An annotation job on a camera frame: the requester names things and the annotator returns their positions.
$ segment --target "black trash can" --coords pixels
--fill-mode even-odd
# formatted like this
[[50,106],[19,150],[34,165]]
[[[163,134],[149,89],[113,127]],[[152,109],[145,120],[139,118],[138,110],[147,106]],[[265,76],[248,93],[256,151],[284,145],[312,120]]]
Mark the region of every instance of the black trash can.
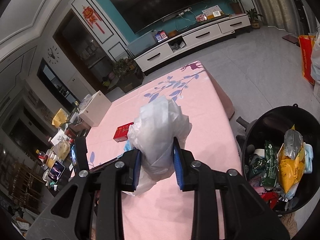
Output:
[[248,145],[253,144],[255,149],[264,149],[265,140],[268,140],[274,144],[278,151],[284,142],[285,132],[293,125],[303,136],[303,141],[312,145],[313,171],[311,174],[303,174],[302,176],[295,194],[295,197],[299,199],[297,205],[293,209],[285,211],[285,202],[279,201],[273,209],[278,214],[297,211],[308,203],[320,186],[320,124],[318,120],[308,111],[299,108],[297,104],[274,108],[261,116],[247,131],[245,143],[241,149],[242,174],[247,179],[244,165],[248,163],[251,154],[247,152]]

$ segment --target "blue gripper pad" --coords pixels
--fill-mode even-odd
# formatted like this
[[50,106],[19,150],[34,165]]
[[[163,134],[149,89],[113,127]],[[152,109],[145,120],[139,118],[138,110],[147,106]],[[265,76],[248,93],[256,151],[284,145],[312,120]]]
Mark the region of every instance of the blue gripper pad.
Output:
[[175,145],[173,145],[173,165],[176,171],[177,183],[180,187],[180,190],[182,190],[184,186],[183,170],[182,170],[182,164],[179,156],[179,151]]
[[137,185],[139,183],[140,168],[141,168],[141,152],[138,151],[137,156],[136,156],[136,162],[134,164],[134,170],[133,170],[132,184],[134,186],[134,190],[137,189]]

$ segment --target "pink tablecloth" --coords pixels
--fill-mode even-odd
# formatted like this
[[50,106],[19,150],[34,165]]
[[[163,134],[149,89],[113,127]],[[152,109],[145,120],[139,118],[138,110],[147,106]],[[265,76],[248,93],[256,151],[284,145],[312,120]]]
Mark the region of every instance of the pink tablecloth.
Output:
[[[132,122],[139,108],[158,96],[172,98],[189,116],[192,130],[185,149],[212,169],[241,171],[235,139],[210,75],[195,62],[160,77],[112,103],[98,127],[87,138],[89,166],[97,166],[123,152],[125,142],[116,143],[118,126]],[[175,174],[161,180],[140,196],[123,193],[122,211],[126,240],[186,240],[191,237],[193,192],[182,192]],[[218,206],[219,217],[222,208]],[[220,227],[220,239],[224,230]]]

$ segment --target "black drawer handle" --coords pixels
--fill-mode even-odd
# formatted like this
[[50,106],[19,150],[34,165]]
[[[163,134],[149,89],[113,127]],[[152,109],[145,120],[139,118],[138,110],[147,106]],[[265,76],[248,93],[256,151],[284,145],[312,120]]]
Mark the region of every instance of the black drawer handle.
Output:
[[160,56],[160,52],[157,55],[154,55],[153,57],[148,58],[147,60],[152,60],[153,58],[158,57],[158,56]]
[[205,35],[208,35],[208,34],[210,34],[210,32],[207,32],[207,33],[201,34],[201,35],[199,35],[199,36],[196,36],[196,38],[200,38],[200,37],[205,36]]
[[235,25],[238,25],[238,24],[241,24],[241,23],[242,23],[242,22],[230,24],[230,26],[235,26]]

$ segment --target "curtain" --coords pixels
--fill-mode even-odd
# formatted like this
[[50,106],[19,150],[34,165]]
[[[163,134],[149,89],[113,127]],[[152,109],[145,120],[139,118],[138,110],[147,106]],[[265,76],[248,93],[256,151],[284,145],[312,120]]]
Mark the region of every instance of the curtain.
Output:
[[[295,35],[303,34],[302,24],[294,0],[256,0],[258,11],[264,16],[263,23],[276,26]],[[316,18],[305,0],[302,0],[307,12],[311,32],[315,31]]]

